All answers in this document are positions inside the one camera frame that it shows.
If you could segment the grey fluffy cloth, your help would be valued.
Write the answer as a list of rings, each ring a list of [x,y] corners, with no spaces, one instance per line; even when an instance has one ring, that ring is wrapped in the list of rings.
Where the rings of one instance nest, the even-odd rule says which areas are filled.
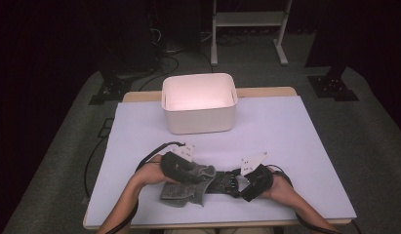
[[[203,195],[216,178],[214,166],[199,165],[194,162],[182,169],[176,183],[166,182],[160,194],[160,201],[168,206],[182,208],[187,203],[203,205]]]

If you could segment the white plastic bin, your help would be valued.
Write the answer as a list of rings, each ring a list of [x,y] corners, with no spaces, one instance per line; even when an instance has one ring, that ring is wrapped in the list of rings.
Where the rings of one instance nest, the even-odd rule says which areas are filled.
[[[173,76],[162,86],[161,105],[175,135],[229,131],[237,101],[233,79],[226,73]]]

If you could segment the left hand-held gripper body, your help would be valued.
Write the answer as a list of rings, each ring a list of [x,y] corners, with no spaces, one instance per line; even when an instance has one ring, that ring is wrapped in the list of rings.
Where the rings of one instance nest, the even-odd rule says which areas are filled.
[[[191,174],[195,168],[193,155],[194,146],[191,144],[170,150],[161,158],[160,168],[163,174],[180,183],[196,183],[196,176]]]

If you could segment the white metal stand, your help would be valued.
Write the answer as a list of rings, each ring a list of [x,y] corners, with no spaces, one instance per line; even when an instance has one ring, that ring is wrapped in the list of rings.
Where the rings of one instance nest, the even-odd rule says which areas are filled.
[[[273,12],[229,12],[219,13],[217,11],[217,0],[213,0],[212,13],[212,42],[211,42],[211,65],[218,64],[217,32],[223,27],[255,27],[255,26],[278,26],[278,36],[273,40],[276,53],[282,65],[288,65],[282,42],[289,19],[293,0],[286,0],[283,11]]]

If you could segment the person's left hand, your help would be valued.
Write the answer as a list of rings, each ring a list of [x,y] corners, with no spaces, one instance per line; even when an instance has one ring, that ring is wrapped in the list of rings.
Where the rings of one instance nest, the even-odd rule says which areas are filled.
[[[155,155],[147,163],[145,163],[137,172],[135,173],[135,178],[137,182],[142,186],[148,184],[157,184],[160,182],[171,182],[176,183],[175,180],[167,177],[161,170],[161,160],[162,156],[160,154]]]

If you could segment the blue toy car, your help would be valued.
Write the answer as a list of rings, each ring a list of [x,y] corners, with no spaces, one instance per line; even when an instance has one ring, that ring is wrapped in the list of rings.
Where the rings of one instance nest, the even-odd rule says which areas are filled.
[[[215,179],[206,189],[207,194],[239,195],[239,182],[232,172],[217,172]]]

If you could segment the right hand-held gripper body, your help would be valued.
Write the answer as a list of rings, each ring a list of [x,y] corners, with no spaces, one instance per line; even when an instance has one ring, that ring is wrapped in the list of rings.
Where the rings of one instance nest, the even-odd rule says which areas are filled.
[[[269,189],[272,185],[272,171],[262,163],[267,156],[268,153],[263,152],[242,159],[241,176],[249,181],[249,184],[245,187],[249,188],[249,193],[244,199],[247,202],[259,197],[263,191]]]

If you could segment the person's right hand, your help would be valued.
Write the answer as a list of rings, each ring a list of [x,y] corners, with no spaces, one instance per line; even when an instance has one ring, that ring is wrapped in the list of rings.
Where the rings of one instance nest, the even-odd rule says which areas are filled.
[[[263,191],[261,197],[286,204],[293,198],[294,192],[295,190],[286,178],[274,175],[271,187]]]

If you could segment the black stand base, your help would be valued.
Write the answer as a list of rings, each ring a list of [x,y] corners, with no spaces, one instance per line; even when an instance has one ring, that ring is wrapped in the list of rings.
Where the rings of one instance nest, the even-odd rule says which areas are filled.
[[[335,101],[358,101],[357,95],[341,79],[345,66],[334,65],[325,75],[308,76],[308,81],[319,98]]]
[[[131,90],[132,82],[121,79],[113,74],[103,74],[102,84],[98,92],[89,101],[90,105],[101,105],[106,101],[122,100],[123,96]]]

